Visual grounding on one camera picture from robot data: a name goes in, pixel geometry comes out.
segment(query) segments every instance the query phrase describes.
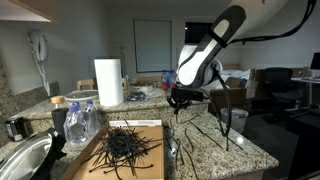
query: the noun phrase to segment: desk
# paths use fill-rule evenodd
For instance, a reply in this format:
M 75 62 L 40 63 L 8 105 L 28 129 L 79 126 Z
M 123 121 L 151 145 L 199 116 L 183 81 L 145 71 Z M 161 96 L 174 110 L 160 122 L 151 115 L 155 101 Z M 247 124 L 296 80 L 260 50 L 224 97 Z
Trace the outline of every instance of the desk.
M 309 84 L 309 104 L 312 105 L 312 84 L 320 84 L 320 79 L 291 78 L 291 81 L 304 82 Z

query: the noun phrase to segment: paper towel roll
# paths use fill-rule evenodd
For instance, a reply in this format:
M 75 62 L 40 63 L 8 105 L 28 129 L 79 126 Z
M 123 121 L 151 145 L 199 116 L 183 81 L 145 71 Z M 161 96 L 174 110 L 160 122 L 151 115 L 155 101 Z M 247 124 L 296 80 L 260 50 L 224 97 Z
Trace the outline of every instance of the paper towel roll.
M 113 106 L 123 102 L 120 59 L 95 59 L 100 104 Z

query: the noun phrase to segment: kitchen counter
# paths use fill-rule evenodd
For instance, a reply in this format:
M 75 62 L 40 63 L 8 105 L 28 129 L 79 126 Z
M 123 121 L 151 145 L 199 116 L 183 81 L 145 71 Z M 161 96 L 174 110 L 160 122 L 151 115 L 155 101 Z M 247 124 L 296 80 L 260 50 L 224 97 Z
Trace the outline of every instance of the kitchen counter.
M 193 118 L 195 115 L 184 114 L 178 117 L 179 123 L 176 123 L 175 117 L 169 119 L 172 122 L 174 129 L 174 138 L 181 140 L 182 147 L 180 147 L 184 165 L 182 165 L 181 158 L 178 158 L 178 168 L 174 173 L 175 160 L 172 156 L 165 155 L 165 177 L 166 179 L 196 179 L 193 171 L 192 163 L 184 150 L 188 151 L 194 164 L 197 176 L 199 179 L 226 179 L 252 172 L 261 172 L 266 169 L 277 167 L 278 160 L 263 151 L 258 146 L 244 138 L 242 135 L 234 130 L 230 131 L 229 151 L 226 151 L 226 138 L 223 137 L 218 129 L 217 119 L 207 112 L 203 112 L 192 120 L 203 132 L 207 133 L 219 145 L 216 145 L 206 136 L 202 135 L 190 123 L 183 123 L 186 120 Z M 185 129 L 190 138 L 194 151 L 192 152 L 189 140 L 185 136 Z M 80 154 L 84 145 L 80 145 L 77 150 L 69 151 L 68 147 L 64 148 L 68 155 L 57 161 L 52 170 L 52 179 L 59 179 L 68 168 L 68 165 Z
M 144 102 L 125 102 L 112 107 L 100 106 L 98 101 L 96 101 L 96 104 L 106 121 L 111 119 L 162 119 L 164 124 L 171 127 L 170 132 L 174 130 L 173 138 L 181 141 L 182 147 L 179 154 L 182 155 L 184 165 L 179 155 L 177 160 L 178 166 L 175 170 L 174 157 L 170 156 L 172 155 L 171 152 L 166 152 L 164 164 L 167 179 L 196 179 L 193 169 L 195 169 L 199 179 L 226 179 L 259 172 L 261 172 L 260 176 L 262 177 L 264 170 L 279 165 L 279 162 L 275 158 L 234 130 L 230 131 L 229 151 L 226 151 L 226 138 L 221 135 L 220 130 L 216 129 L 219 127 L 217 119 L 207 112 L 206 102 L 194 103 L 187 109 L 180 110 L 178 123 L 173 115 L 173 109 L 169 107 L 164 97 L 149 99 Z M 33 108 L 19 113 L 19 115 L 25 118 L 26 121 L 41 121 L 42 123 L 39 124 L 37 132 L 44 131 L 48 129 L 47 126 L 52 126 L 52 123 L 51 125 L 49 123 L 52 121 L 50 107 L 48 101 L 42 102 Z M 181 124 L 181 122 L 185 122 L 193 117 L 195 118 L 192 122 L 204 133 L 207 133 L 210 138 L 201 134 L 191 123 L 186 122 Z M 194 146 L 193 152 L 191 144 L 185 136 L 185 129 Z M 0 149 L 0 159 L 5 157 L 18 144 L 19 142 L 10 142 L 2 147 Z M 70 150 L 68 146 L 64 147 L 63 151 L 68 154 L 56 161 L 51 171 L 53 180 L 59 179 L 63 175 L 70 163 L 80 154 L 84 147 L 85 145 L 80 145 L 76 150 Z
M 207 104 L 208 102 L 197 102 L 193 104 Z M 115 106 L 102 106 L 99 100 L 94 101 L 94 105 L 98 111 L 102 114 L 106 113 L 117 113 L 126 111 L 137 111 L 137 110 L 148 110 L 148 109 L 161 109 L 170 108 L 164 96 L 147 99 L 145 101 L 126 101 Z M 18 115 L 23 117 L 25 120 L 36 120 L 36 119 L 51 119 L 52 104 L 50 100 L 43 101 L 25 111 L 20 112 Z

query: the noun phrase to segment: wall-mounted phone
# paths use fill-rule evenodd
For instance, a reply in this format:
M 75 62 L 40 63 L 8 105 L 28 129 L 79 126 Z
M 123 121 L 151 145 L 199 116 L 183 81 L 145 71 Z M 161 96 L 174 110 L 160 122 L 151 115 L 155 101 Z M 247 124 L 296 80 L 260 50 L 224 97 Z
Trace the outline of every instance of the wall-mounted phone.
M 43 85 L 50 96 L 50 86 L 46 79 L 46 72 L 44 63 L 48 59 L 48 42 L 45 35 L 37 30 L 33 29 L 28 33 L 28 41 L 30 43 L 33 59 L 37 65 L 39 73 L 42 77 Z
M 37 29 L 28 34 L 29 42 L 37 61 L 45 61 L 48 58 L 48 43 L 46 36 Z

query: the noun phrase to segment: kitchen backsplash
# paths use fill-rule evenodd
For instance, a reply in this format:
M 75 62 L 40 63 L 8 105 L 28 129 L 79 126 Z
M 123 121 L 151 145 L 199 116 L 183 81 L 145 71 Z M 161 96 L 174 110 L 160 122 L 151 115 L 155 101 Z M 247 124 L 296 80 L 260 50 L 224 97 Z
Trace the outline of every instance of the kitchen backsplash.
M 52 95 L 60 94 L 58 82 L 51 83 L 50 89 Z M 46 99 L 49 98 L 43 86 L 13 95 L 0 57 L 0 147 L 9 141 L 4 125 L 5 119 Z

